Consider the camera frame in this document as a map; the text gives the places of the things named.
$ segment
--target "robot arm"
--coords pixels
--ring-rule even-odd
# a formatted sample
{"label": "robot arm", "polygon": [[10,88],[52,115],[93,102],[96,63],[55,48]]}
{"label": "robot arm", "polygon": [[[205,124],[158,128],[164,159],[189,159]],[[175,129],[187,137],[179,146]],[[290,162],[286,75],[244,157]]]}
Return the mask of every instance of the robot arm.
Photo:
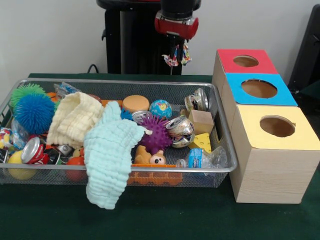
{"label": "robot arm", "polygon": [[155,16],[155,29],[170,38],[170,58],[177,51],[177,61],[183,59],[185,40],[192,39],[198,30],[199,19],[193,11],[201,5],[201,0],[161,0],[161,10]]}

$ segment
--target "light blue towel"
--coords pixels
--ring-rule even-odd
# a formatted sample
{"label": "light blue towel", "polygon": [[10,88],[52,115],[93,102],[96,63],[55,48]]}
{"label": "light blue towel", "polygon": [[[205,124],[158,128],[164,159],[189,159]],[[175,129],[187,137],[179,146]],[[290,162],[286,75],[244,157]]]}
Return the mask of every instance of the light blue towel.
{"label": "light blue towel", "polygon": [[86,196],[100,208],[114,209],[131,173],[131,149],[145,133],[134,121],[121,120],[116,101],[109,102],[102,118],[84,138],[88,175]]}

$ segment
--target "plastic water bottle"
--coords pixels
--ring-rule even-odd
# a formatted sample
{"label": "plastic water bottle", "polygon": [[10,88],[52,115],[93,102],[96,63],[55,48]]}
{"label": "plastic water bottle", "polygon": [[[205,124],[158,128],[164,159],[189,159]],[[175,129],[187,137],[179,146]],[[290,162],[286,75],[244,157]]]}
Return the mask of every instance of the plastic water bottle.
{"label": "plastic water bottle", "polygon": [[228,167],[226,150],[218,146],[213,152],[207,153],[202,148],[193,148],[185,159],[176,162],[177,168],[224,169]]}

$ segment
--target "green tablecloth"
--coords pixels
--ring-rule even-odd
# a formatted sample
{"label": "green tablecloth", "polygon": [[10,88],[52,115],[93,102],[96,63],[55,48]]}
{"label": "green tablecloth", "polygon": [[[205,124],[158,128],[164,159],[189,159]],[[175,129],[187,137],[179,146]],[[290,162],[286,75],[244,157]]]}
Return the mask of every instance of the green tablecloth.
{"label": "green tablecloth", "polygon": [[[210,82],[210,76],[31,74],[40,78]],[[0,186],[0,239],[320,239],[320,172],[302,204],[235,203],[219,188],[127,187],[116,209],[90,204],[84,186]]]}

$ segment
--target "blue lid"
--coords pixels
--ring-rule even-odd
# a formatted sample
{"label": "blue lid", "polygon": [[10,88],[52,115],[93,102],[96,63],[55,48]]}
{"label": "blue lid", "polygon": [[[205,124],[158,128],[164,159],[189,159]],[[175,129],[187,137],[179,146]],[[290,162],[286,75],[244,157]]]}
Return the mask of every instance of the blue lid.
{"label": "blue lid", "polygon": [[279,74],[226,73],[226,79],[238,104],[298,106]]}

